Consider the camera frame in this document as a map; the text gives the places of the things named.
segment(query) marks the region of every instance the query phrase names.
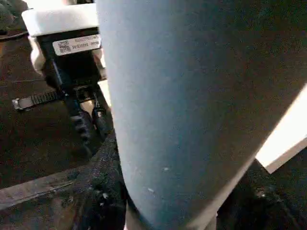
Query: dark floor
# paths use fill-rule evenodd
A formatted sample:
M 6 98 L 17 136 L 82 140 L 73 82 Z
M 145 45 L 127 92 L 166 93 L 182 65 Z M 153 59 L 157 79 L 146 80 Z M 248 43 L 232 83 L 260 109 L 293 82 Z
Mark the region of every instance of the dark floor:
M 0 188 L 84 164 L 61 102 L 13 110 L 12 99 L 50 88 L 32 68 L 27 38 L 0 43 Z

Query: barcode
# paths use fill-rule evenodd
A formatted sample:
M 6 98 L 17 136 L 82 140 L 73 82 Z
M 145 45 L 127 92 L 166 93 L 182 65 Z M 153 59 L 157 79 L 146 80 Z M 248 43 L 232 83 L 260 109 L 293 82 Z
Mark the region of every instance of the barcode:
M 71 47 L 69 46 L 69 41 L 58 42 L 60 53 L 71 52 Z

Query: black wire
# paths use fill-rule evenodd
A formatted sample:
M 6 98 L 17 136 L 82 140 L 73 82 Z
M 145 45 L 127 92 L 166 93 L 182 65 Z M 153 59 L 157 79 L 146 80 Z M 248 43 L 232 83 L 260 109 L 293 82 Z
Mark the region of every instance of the black wire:
M 11 40 L 17 40 L 17 39 L 20 39 L 22 38 L 23 36 L 26 36 L 28 35 L 28 32 L 27 31 L 24 31 L 20 34 L 15 34 L 15 35 L 12 35 L 12 36 L 7 36 L 7 37 L 0 37 L 0 42 L 7 42 L 7 41 L 11 41 Z

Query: gray pipe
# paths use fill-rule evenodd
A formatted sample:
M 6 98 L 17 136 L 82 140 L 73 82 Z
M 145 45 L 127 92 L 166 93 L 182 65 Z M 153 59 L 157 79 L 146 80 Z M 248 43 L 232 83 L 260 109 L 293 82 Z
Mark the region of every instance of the gray pipe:
M 306 34 L 249 30 L 294 26 L 257 2 L 97 2 L 123 175 L 147 229 L 203 230 L 305 84 Z

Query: barcode label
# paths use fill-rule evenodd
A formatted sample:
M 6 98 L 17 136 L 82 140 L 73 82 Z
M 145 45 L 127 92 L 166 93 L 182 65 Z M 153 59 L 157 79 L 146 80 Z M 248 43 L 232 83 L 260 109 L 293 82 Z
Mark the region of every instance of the barcode label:
M 65 52 L 71 52 L 71 47 L 69 46 L 69 41 L 60 41 L 58 42 L 59 45 L 59 51 L 61 54 Z
M 101 39 L 99 34 L 77 37 L 52 43 L 55 53 L 58 56 L 73 54 L 86 50 L 99 49 Z

